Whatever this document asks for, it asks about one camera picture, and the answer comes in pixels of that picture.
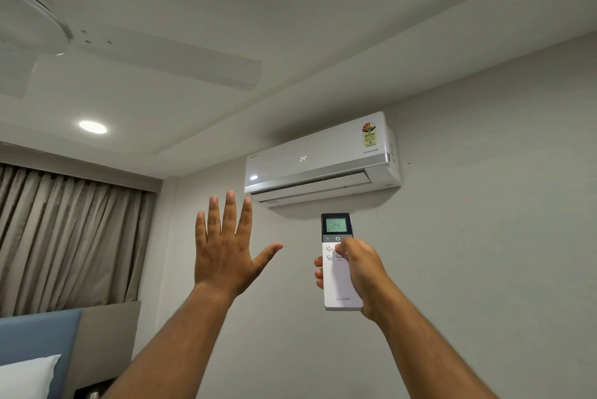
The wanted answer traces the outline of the person's right hand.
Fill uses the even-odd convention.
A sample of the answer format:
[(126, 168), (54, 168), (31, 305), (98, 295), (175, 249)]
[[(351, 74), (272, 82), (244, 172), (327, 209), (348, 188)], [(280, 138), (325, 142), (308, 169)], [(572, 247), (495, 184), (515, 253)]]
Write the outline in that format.
[[(317, 286), (324, 291), (322, 256), (316, 259), (315, 266), (317, 267), (315, 272)], [(352, 273), (350, 270), (350, 276), (356, 292), (362, 298), (362, 314), (369, 320), (378, 323), (399, 289), (387, 274), (380, 256), (370, 245), (366, 270), (362, 273)]]

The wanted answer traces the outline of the person's left hand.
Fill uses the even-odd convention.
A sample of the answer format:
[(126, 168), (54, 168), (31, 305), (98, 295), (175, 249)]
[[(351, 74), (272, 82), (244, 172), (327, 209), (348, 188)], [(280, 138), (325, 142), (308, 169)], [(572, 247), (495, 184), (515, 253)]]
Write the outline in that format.
[(250, 198), (246, 197), (243, 200), (239, 216), (237, 216), (236, 205), (235, 243), (228, 247), (221, 245), (222, 216), (219, 199), (213, 195), (210, 197), (208, 210), (205, 213), (206, 256), (204, 259), (195, 257), (194, 277), (196, 287), (208, 290), (218, 297), (218, 300), (230, 305), (261, 273), (254, 273), (252, 267), (252, 260), (257, 255), (252, 257), (250, 253), (252, 231)]

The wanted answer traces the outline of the white air conditioner remote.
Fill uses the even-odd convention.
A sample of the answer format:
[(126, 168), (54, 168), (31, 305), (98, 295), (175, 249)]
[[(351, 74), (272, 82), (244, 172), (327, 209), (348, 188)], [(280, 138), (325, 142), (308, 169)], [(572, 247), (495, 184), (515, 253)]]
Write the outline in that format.
[(324, 307), (327, 311), (362, 311), (362, 298), (350, 277), (347, 259), (336, 251), (336, 245), (353, 237), (349, 213), (321, 214)]

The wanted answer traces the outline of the person's right forearm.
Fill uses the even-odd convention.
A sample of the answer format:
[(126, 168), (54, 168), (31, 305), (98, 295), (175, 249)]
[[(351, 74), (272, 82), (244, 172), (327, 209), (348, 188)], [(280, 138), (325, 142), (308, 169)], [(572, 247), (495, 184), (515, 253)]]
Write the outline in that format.
[(384, 291), (375, 309), (411, 399), (499, 399), (398, 288)]

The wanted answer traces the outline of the person's left forearm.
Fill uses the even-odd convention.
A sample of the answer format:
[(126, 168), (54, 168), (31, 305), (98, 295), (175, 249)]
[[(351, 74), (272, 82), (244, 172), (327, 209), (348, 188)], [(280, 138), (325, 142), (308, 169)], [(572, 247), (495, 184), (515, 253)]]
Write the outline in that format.
[(197, 399), (238, 289), (200, 282), (103, 399)]

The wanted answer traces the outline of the beige pleated curtain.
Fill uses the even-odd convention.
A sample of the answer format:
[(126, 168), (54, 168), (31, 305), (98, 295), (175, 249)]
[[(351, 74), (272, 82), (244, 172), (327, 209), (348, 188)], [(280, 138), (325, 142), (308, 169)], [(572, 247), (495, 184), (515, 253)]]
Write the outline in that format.
[(157, 197), (0, 163), (0, 318), (135, 302)]

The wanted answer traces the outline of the blue and grey headboard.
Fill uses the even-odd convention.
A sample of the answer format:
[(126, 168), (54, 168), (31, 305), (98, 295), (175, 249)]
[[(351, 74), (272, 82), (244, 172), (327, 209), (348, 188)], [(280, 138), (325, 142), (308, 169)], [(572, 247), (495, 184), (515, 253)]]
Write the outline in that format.
[(128, 367), (141, 302), (0, 318), (0, 366), (61, 355), (48, 399), (115, 380)]

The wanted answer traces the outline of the white ceiling fan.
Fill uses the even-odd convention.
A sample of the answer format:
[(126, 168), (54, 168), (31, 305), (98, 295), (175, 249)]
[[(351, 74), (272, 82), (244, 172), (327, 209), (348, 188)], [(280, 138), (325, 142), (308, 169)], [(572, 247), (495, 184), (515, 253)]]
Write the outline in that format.
[(263, 74), (254, 59), (79, 19), (68, 22), (54, 0), (0, 0), (0, 94), (23, 98), (39, 57), (70, 50), (248, 92)]

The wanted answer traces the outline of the white pillow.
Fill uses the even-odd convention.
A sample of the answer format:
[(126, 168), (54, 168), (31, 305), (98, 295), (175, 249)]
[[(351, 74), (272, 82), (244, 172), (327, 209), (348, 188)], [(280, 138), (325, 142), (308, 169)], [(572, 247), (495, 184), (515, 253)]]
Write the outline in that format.
[(48, 399), (61, 355), (0, 366), (0, 399)]

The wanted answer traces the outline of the white wall air conditioner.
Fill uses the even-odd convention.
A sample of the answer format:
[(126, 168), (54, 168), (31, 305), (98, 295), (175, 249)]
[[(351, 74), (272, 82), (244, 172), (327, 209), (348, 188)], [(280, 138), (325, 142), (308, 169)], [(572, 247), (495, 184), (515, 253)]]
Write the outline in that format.
[[(376, 125), (377, 145), (362, 127)], [(400, 188), (396, 138), (384, 112), (354, 119), (247, 157), (244, 193), (267, 207)]]

